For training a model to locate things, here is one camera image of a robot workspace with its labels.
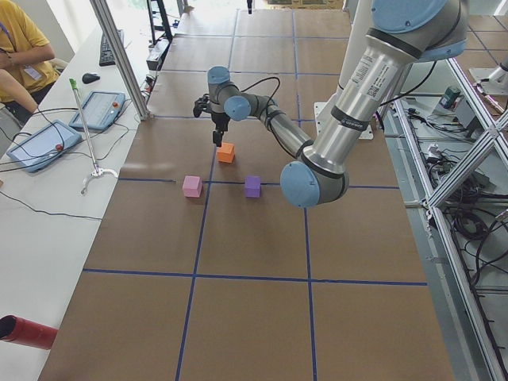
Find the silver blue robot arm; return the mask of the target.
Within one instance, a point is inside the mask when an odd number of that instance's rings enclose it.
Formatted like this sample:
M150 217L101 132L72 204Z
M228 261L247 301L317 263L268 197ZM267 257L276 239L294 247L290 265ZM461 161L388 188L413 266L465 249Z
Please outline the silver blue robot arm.
M286 200L306 208L333 202L348 189L345 161L405 67L458 56L467 40L467 1L367 1L366 48L360 53L325 124L311 139L293 125L275 101L241 91L226 67L208 70L208 91L194 103L194 115L210 114L213 142L221 145L231 120L260 120L293 157L280 175Z

